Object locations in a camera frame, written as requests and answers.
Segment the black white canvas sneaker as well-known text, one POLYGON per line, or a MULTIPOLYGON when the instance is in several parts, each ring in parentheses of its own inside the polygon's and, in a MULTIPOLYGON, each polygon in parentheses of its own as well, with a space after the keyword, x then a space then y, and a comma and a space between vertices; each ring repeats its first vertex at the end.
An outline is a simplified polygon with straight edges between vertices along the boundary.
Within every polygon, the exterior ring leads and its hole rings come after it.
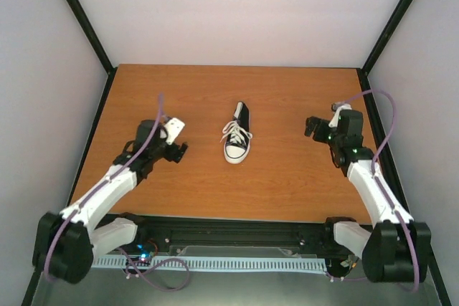
POLYGON ((250 110, 243 101, 239 101, 232 119, 222 129, 225 160, 231 164, 243 162, 250 152, 252 137, 250 110))

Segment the white shoelace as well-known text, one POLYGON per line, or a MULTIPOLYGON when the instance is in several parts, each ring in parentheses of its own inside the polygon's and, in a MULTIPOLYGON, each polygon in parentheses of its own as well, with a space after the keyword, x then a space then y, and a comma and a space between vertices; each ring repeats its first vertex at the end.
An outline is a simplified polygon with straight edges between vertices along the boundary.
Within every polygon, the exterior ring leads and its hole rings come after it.
POLYGON ((245 130, 236 120, 229 121, 222 129, 222 137, 232 145, 248 145, 253 138, 252 133, 245 130))

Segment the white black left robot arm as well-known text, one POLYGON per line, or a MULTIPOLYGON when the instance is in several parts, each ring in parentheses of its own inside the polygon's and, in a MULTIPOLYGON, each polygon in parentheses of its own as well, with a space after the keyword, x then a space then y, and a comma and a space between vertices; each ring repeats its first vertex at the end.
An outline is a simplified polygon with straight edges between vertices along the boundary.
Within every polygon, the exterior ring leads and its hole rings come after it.
POLYGON ((143 120, 136 137, 128 141, 105 175, 80 199, 57 214, 39 220, 32 264, 45 277, 70 284, 80 282, 94 261, 118 247, 144 249, 149 232, 131 216, 121 216, 104 226, 105 215, 127 193, 147 179, 153 165, 164 159, 179 163, 187 145, 178 145, 185 124, 178 118, 143 120))

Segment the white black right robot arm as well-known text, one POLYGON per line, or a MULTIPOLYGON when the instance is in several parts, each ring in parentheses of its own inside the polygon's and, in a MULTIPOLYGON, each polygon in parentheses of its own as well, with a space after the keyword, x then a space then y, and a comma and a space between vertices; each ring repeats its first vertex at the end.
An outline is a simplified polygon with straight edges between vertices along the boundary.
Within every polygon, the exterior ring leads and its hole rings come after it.
POLYGON ((358 191, 372 222, 367 231, 350 218, 329 218, 333 240, 361 260, 369 281, 418 285, 427 275, 431 231, 393 194, 373 151, 363 145, 363 122, 362 113, 348 104, 331 120, 306 119, 306 136, 329 147, 333 164, 358 191))

